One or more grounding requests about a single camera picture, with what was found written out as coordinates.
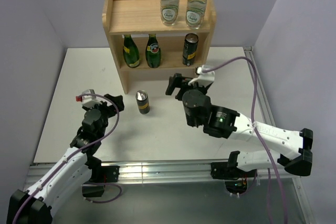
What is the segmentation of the black beverage can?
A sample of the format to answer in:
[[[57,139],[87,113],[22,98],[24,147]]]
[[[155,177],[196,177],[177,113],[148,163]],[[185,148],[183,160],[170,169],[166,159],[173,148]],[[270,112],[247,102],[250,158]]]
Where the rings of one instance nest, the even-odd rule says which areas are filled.
[[[149,96],[146,91],[138,90],[135,94],[136,103],[141,114],[147,114],[150,111]]]
[[[198,46],[198,35],[189,33],[185,36],[183,47],[182,63],[186,66],[194,64],[196,51]]]

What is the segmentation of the green glass bottle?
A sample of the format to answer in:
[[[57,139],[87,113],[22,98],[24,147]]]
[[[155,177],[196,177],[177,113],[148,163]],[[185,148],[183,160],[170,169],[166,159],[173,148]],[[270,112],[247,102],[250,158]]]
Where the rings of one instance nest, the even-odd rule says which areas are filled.
[[[161,64],[161,48],[156,38],[156,34],[149,34],[145,58],[150,68],[158,68]]]
[[[124,35],[123,57],[126,65],[130,68],[136,68],[140,64],[139,50],[131,35]]]

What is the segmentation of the green glass bottle front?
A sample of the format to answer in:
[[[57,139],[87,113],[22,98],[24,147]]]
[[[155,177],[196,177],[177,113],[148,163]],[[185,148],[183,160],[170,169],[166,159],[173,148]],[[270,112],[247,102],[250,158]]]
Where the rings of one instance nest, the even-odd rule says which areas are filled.
[[[124,35],[123,57],[126,65],[130,68],[136,68],[140,64],[139,50],[131,35]]]

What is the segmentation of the clear water bottle shelf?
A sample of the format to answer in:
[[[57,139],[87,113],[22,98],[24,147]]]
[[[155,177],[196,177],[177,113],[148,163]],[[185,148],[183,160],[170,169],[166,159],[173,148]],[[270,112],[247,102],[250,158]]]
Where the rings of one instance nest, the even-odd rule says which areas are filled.
[[[202,25],[207,0],[187,0],[185,20],[186,24],[193,29],[199,29]]]

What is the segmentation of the clear water bottle front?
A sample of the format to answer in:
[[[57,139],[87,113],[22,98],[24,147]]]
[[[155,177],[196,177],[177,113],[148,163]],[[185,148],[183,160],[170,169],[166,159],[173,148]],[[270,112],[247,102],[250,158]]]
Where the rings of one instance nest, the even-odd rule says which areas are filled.
[[[160,0],[161,21],[165,25],[176,23],[180,0]]]

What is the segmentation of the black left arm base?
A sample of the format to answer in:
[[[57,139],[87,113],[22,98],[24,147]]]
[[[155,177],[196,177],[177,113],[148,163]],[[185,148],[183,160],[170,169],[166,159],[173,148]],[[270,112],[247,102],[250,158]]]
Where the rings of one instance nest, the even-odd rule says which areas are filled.
[[[102,202],[111,202],[118,199],[122,195],[122,188],[117,185],[119,178],[119,169],[117,165],[101,166],[94,170],[91,178],[82,185],[81,192],[84,198],[101,198],[109,188],[117,188],[117,195],[110,200]]]

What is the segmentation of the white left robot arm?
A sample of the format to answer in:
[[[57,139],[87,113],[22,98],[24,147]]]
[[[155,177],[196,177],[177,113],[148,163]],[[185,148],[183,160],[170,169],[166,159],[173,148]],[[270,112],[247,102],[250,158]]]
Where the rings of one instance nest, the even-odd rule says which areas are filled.
[[[7,223],[52,223],[54,215],[81,185],[102,185],[101,160],[94,154],[111,134],[109,119],[120,118],[123,97],[86,90],[76,97],[85,110],[81,127],[62,158],[27,190],[16,190],[9,200]]]

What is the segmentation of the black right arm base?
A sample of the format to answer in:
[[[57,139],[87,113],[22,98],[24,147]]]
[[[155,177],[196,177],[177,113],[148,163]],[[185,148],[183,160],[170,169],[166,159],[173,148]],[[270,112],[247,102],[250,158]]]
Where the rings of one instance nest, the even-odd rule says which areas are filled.
[[[246,194],[255,184],[257,169],[244,171],[238,168],[238,155],[240,151],[230,153],[228,161],[212,162],[210,175],[212,179],[224,180],[225,189],[230,196],[239,198]]]

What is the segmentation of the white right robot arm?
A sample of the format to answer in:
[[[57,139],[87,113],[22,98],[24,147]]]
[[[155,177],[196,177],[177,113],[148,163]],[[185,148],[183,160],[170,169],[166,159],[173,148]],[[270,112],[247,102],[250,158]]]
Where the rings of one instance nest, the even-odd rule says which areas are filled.
[[[169,78],[165,93],[171,95],[174,89],[179,89],[175,98],[183,103],[189,126],[202,126],[203,132],[212,137],[256,145],[265,143],[268,148],[254,152],[232,151],[228,160],[211,164],[213,179],[253,177],[256,170],[273,166],[283,167],[286,172],[296,176],[311,174],[312,130],[280,129],[253,122],[235,110],[213,105],[207,96],[207,90],[213,82],[213,78],[203,75],[187,78],[176,73]]]

